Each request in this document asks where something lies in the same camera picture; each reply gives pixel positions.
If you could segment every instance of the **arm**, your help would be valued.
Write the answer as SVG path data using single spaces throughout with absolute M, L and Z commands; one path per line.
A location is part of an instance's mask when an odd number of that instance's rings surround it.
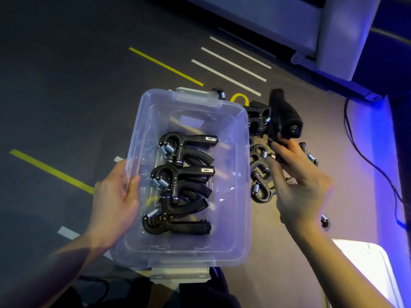
M 94 188 L 90 223 L 84 234 L 52 253 L 0 296 L 1 307 L 49 307 L 81 272 L 103 255 L 131 226 L 138 209 L 139 177 L 126 192 L 126 161 Z
M 332 180 L 308 160 L 293 140 L 281 139 L 272 147 L 287 164 L 268 158 L 277 191 L 277 208 L 290 235 L 307 258 L 333 308 L 392 307 L 383 295 L 345 257 L 320 227 Z M 283 168 L 297 180 L 288 185 Z

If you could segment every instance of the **wire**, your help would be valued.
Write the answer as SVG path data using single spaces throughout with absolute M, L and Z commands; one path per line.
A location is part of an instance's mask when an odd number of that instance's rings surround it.
M 106 290 L 104 291 L 104 294 L 95 303 L 93 303 L 93 305 L 102 302 L 106 298 L 107 294 L 109 293 L 110 284 L 106 280 L 103 280 L 94 275 L 79 275 L 79 279 L 83 281 L 88 281 L 88 282 L 99 282 L 105 285 Z
M 346 98 L 346 99 L 345 99 L 345 103 L 344 103 L 344 126 L 347 126 L 345 130 L 346 130 L 346 132 L 347 132 L 348 138 L 349 138 L 350 141 L 351 141 L 351 144 L 353 145 L 354 149 L 358 152 L 358 154 L 359 154 L 365 161 L 367 161 L 367 163 L 368 163 L 369 165 L 371 165 L 373 168 L 375 168 L 377 171 L 379 171 L 379 172 L 386 178 L 386 180 L 388 181 L 388 183 L 390 184 L 390 186 L 391 186 L 391 188 L 392 188 L 392 190 L 393 190 L 393 192 L 394 192 L 394 196 L 396 196 L 396 197 L 398 198 L 398 200 L 400 200 L 401 203 L 409 205 L 408 203 L 404 202 L 403 198 L 399 195 L 399 192 L 398 192 L 397 188 L 394 186 L 393 182 L 392 182 L 391 179 L 388 177 L 388 175 L 387 175 L 382 169 L 380 169 L 378 166 L 376 166 L 373 162 L 371 162 L 370 160 L 368 160 L 368 159 L 361 153 L 361 151 L 358 150 L 357 145 L 356 145 L 356 142 L 354 141 L 353 133 L 352 133 L 351 126 L 350 126 L 350 121 L 348 120 L 348 116 L 347 116 L 347 108 L 348 108 L 348 102 L 349 102 L 349 101 L 350 101 L 350 99 L 349 99 L 349 98 Z

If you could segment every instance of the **yellow floor line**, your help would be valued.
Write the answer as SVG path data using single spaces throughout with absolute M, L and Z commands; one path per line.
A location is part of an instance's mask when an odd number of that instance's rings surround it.
M 20 152 L 18 150 L 13 149 L 13 150 L 10 151 L 10 154 L 12 154 L 12 155 L 14 155 L 14 156 L 30 163 L 30 164 L 32 164 L 34 166 L 38 167 L 39 169 L 41 169 L 41 170 L 43 170 L 43 171 L 45 171 L 45 172 L 47 172 L 51 175 L 54 175 L 54 176 L 60 178 L 61 180 L 64 180 L 64 181 L 68 182 L 71 185 L 79 187 L 80 189 L 83 189 L 84 191 L 86 191 L 88 193 L 91 193 L 91 194 L 94 193 L 94 188 L 93 187 L 90 187 L 89 185 L 86 185 L 85 183 L 82 183 L 81 181 L 76 180 L 75 178 L 70 177 L 69 175 L 66 175 L 66 174 L 60 172 L 59 170 L 56 170 L 55 168 L 52 168 L 51 166 L 48 166 L 47 164 L 44 164 L 43 162 L 38 161 L 38 160 L 32 158 L 31 156 L 24 154 L 23 152 Z
M 189 77 L 189 76 L 187 76 L 187 75 L 179 72 L 178 70 L 176 70 L 176 69 L 174 69 L 174 68 L 172 68 L 172 67 L 170 67 L 170 66 L 167 66 L 167 65 L 163 64 L 161 61 L 158 61 L 158 60 L 156 60 L 156 59 L 154 59 L 154 58 L 152 58 L 152 57 L 150 57 L 150 56 L 142 53 L 141 51 L 137 51 L 136 49 L 133 49 L 132 47 L 129 47 L 129 50 L 132 51 L 132 52 L 134 52 L 134 53 L 137 53 L 137 54 L 140 55 L 140 56 L 143 56 L 143 57 L 147 58 L 148 60 L 151 60 L 151 61 L 155 62 L 157 65 L 160 65 L 160 66 L 162 66 L 162 67 L 164 67 L 164 68 L 166 68 L 166 69 L 168 69 L 168 70 L 170 70 L 170 71 L 172 71 L 172 72 L 174 72 L 174 73 L 177 73 L 178 75 L 180 75 L 180 76 L 182 76 L 182 77 L 185 77 L 187 80 L 190 80 L 190 81 L 192 81 L 192 82 L 194 82 L 194 83 L 196 83 L 196 84 L 198 84 L 198 85 L 200 85 L 200 86 L 203 86 L 203 85 L 204 85 L 203 83 L 197 81 L 196 79 L 193 79 L 192 77 Z

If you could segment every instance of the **clear plastic storage bin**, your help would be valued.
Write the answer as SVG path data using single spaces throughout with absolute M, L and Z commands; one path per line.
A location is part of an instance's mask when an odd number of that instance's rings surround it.
M 215 175 L 208 187 L 209 207 L 187 216 L 207 219 L 209 234 L 152 235 L 144 231 L 142 217 L 158 204 L 160 191 L 151 171 L 166 160 L 158 146 L 168 132 L 217 135 L 219 143 L 207 150 L 214 158 Z M 128 232 L 111 248 L 113 259 L 135 269 L 205 268 L 235 266 L 249 253 L 250 168 L 248 115 L 236 103 L 218 100 L 215 92 L 152 89 L 141 97 L 127 156 L 128 177 L 141 175 L 140 207 Z

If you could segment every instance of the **hand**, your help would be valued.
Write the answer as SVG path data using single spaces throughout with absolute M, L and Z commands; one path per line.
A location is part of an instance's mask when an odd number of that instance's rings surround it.
M 296 141 L 280 140 L 287 147 L 276 142 L 272 142 L 271 147 L 287 164 L 280 165 L 274 158 L 267 158 L 267 161 L 277 192 L 281 221 L 291 235 L 306 227 L 319 228 L 323 207 L 331 195 L 332 179 L 307 158 Z M 295 178 L 296 185 L 287 184 L 283 168 Z
M 93 210 L 85 235 L 107 250 L 130 228 L 138 202 L 140 176 L 133 177 L 128 191 L 126 160 L 116 164 L 105 180 L 94 186 Z

